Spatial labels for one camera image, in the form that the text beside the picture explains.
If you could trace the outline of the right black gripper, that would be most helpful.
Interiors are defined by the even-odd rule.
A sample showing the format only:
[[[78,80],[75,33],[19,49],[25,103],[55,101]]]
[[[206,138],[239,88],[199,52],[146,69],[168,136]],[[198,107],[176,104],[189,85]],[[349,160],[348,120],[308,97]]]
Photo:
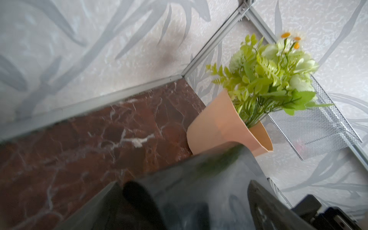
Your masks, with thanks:
[[[362,230],[356,221],[353,221],[338,207],[329,207],[318,213],[322,204],[314,195],[308,194],[291,210],[316,230]]]

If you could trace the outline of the black drawer unit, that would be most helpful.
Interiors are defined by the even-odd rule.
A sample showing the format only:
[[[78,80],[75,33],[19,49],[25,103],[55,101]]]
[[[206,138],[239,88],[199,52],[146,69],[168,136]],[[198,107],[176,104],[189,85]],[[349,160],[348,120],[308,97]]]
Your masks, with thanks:
[[[158,230],[288,230],[248,195],[252,181],[272,191],[253,154],[238,145],[127,182],[123,196]]]

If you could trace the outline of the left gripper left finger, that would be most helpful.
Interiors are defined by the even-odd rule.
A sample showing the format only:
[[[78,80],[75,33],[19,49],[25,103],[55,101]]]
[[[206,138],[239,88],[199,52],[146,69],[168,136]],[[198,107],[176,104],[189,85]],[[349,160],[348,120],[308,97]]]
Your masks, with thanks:
[[[110,230],[122,199],[122,188],[117,182],[112,182],[55,229]]]

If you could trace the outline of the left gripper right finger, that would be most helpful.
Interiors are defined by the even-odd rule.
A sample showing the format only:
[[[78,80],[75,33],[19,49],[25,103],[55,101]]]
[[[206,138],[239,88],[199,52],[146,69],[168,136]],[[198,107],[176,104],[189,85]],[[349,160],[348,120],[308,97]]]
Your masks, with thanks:
[[[256,180],[250,181],[247,195],[254,226],[257,230],[314,229]]]

